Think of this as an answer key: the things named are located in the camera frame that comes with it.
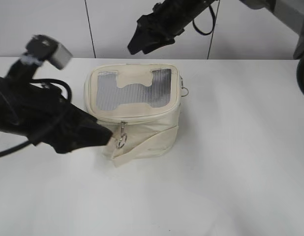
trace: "zipper pull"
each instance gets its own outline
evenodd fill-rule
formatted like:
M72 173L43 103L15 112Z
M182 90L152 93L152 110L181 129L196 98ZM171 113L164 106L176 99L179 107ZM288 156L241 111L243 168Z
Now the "zipper pull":
M121 137L117 143L117 149L122 149L123 146L126 144L127 142L127 134L125 133L125 126L127 125L127 122L122 121L121 122Z

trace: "metal ring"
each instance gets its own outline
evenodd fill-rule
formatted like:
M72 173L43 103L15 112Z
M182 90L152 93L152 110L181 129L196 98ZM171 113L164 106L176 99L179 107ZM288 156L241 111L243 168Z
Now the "metal ring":
M188 94L189 94L189 90L188 90L186 87L182 87L182 89L185 89L185 90L187 91L187 94L182 95L182 97L186 97L186 96L188 96Z
M127 142L127 134L122 134L121 138L119 139L118 143L117 143L117 149L122 149L123 146L126 144Z

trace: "cream bag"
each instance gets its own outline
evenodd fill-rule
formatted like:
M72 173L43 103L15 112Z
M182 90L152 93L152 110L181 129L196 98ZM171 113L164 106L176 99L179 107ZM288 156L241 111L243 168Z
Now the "cream bag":
M85 83L85 102L88 113L114 133L103 154L120 166L166 153L178 131L181 90L173 65L95 68Z

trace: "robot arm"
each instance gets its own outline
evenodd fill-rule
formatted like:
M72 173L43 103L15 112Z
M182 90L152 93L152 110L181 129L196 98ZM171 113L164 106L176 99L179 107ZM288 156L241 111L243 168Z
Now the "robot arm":
M215 0L165 0L153 8L153 13L137 21L136 32L128 45L131 54L148 54L175 43L174 38L184 27L208 8ZM294 59L301 59L297 71L299 86L304 94L304 0L240 0L251 9L268 9L300 38Z
M45 35L34 36L26 49L8 74L0 77L0 131L26 136L28 141L0 152L0 157L41 142L51 145L57 153L106 145L112 132L71 104L71 89L65 82L33 79L46 60L63 69L71 53ZM68 98L65 99L61 89L53 84L63 86Z

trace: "white tabletop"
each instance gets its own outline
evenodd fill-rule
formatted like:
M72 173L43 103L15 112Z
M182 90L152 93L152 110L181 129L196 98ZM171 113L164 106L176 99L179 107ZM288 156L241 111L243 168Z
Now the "white tabletop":
M179 68L190 95L173 149L117 169L98 147L1 158L0 236L304 236L297 61L74 59L37 78L68 82L83 108L87 74L127 62ZM0 150L23 140L0 133Z

